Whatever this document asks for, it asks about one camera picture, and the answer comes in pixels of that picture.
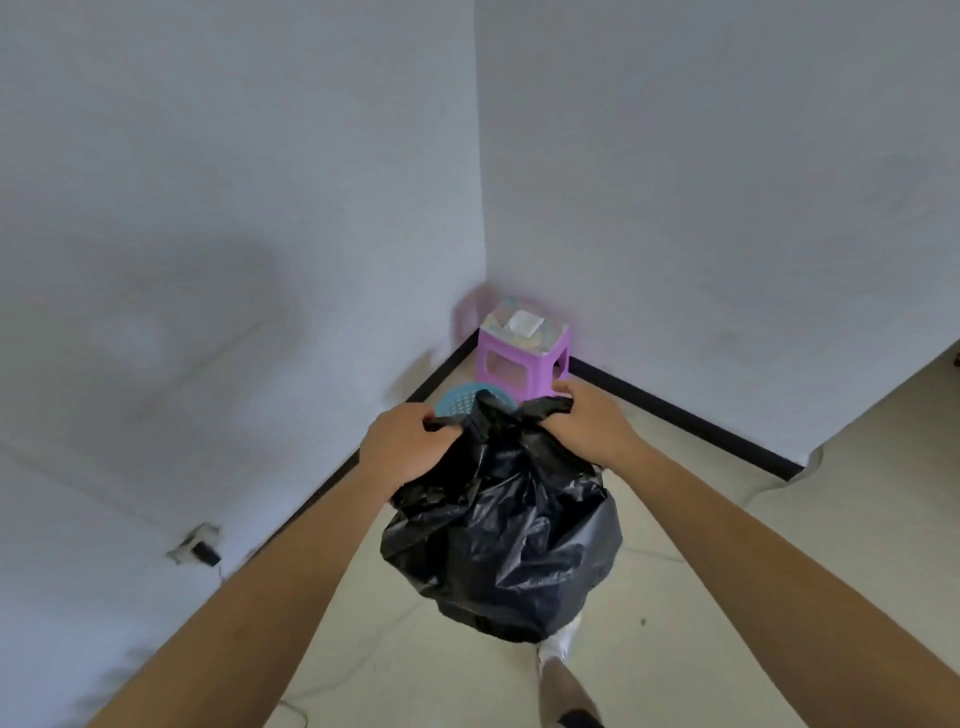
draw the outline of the beige floor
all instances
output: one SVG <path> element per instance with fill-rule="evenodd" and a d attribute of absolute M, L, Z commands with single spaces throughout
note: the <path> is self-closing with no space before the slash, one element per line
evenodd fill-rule
<path fill-rule="evenodd" d="M 471 378 L 472 359 L 446 386 Z M 778 484 L 624 404 L 636 430 L 745 503 Z M 826 446 L 811 477 L 749 510 L 960 668 L 960 372 L 946 358 Z M 591 595 L 571 666 L 614 726 L 802 726 L 676 548 L 615 476 L 625 544 Z M 380 558 L 386 510 L 287 691 L 311 724 L 538 724 L 533 649 L 442 618 Z M 303 720 L 278 708 L 270 728 Z"/>

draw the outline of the forearm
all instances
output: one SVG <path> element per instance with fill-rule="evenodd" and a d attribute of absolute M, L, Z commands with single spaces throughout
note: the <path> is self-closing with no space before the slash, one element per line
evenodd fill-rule
<path fill-rule="evenodd" d="M 960 726 L 960 678 L 863 596 L 638 439 L 636 492 L 800 716 L 824 726 Z"/>
<path fill-rule="evenodd" d="M 385 503 L 354 469 L 238 571 L 90 728 L 260 728 Z"/>

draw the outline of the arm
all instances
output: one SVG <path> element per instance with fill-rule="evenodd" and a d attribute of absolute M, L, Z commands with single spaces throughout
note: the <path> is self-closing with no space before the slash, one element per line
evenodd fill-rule
<path fill-rule="evenodd" d="M 643 501 L 811 728 L 960 726 L 960 676 L 858 592 L 640 440 L 582 382 L 544 426 Z"/>
<path fill-rule="evenodd" d="M 402 404 L 377 418 L 360 464 L 221 587 L 89 728 L 260 728 L 373 519 L 459 436 L 424 430 L 430 414 Z"/>

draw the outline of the purple plastic stool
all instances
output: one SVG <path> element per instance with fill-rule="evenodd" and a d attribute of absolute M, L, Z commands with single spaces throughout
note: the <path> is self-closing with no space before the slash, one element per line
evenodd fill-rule
<path fill-rule="evenodd" d="M 494 384 L 505 390 L 516 401 L 532 400 L 554 394 L 553 380 L 566 379 L 570 372 L 570 329 L 548 316 L 543 318 L 536 334 L 518 336 L 508 328 L 508 322 L 518 311 L 536 309 L 517 299 L 506 299 L 487 317 L 480 327 L 477 341 L 477 381 Z M 487 362 L 496 353 L 518 364 L 526 371 L 525 386 L 507 381 L 490 372 Z"/>

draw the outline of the hand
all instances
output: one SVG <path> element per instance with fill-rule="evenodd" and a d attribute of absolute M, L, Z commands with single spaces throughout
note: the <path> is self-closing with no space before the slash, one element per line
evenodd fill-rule
<path fill-rule="evenodd" d="M 555 381 L 553 390 L 573 398 L 569 414 L 550 415 L 543 421 L 547 432 L 565 448 L 591 463 L 615 469 L 640 444 L 616 402 L 596 387 L 565 379 Z"/>
<path fill-rule="evenodd" d="M 429 405 L 407 402 L 384 412 L 367 430 L 360 443 L 359 469 L 389 489 L 388 496 L 433 468 L 460 437 L 462 429 L 454 425 L 427 432 L 423 421 L 432 416 Z"/>

